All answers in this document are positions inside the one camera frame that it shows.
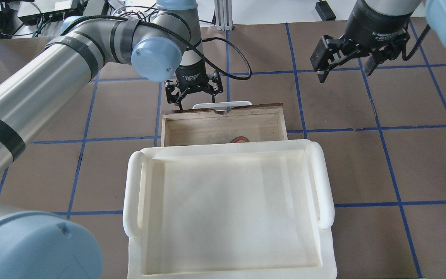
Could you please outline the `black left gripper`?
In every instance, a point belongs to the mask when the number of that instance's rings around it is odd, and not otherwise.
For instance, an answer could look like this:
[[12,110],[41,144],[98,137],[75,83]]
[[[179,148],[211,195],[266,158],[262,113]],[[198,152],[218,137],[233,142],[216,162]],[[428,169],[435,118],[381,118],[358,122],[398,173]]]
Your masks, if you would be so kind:
[[181,65],[175,71],[175,81],[165,81],[166,100],[183,110],[182,101],[189,94],[205,92],[216,103],[218,94],[223,93],[221,76],[218,71],[207,74],[205,64]]

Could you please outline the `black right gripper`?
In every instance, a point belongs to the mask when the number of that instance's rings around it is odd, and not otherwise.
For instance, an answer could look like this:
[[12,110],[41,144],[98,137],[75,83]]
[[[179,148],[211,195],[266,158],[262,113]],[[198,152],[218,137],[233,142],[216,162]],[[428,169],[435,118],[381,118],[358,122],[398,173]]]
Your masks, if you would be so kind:
[[386,60],[395,60],[400,55],[405,61],[411,59],[411,52],[407,52],[409,39],[404,24],[349,23],[342,37],[335,39],[324,35],[320,38],[311,55],[311,65],[319,82],[324,83],[332,69],[352,59],[368,57],[364,74],[369,77]]

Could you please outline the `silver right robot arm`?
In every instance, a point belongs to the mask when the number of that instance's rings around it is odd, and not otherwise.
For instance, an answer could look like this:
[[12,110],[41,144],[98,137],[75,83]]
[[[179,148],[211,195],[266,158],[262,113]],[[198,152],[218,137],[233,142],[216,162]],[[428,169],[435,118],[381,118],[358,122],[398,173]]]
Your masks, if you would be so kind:
[[422,41],[434,30],[446,48],[446,0],[427,0],[427,26],[414,47],[407,51],[410,39],[409,21],[419,0],[358,0],[347,20],[342,36],[335,39],[324,35],[311,55],[311,65],[320,83],[329,73],[346,62],[367,57],[363,70],[370,76],[378,65],[402,57],[407,61],[418,50]]

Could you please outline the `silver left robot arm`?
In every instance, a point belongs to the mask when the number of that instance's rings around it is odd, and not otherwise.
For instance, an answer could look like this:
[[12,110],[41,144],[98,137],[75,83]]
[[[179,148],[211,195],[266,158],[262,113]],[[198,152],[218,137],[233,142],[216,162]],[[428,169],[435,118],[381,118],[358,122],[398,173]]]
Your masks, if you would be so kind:
[[[161,83],[200,59],[198,4],[158,0],[152,22],[112,15],[66,19],[61,34],[0,84],[0,173],[109,62]],[[0,203],[0,279],[98,279],[101,248],[90,231],[58,214]]]

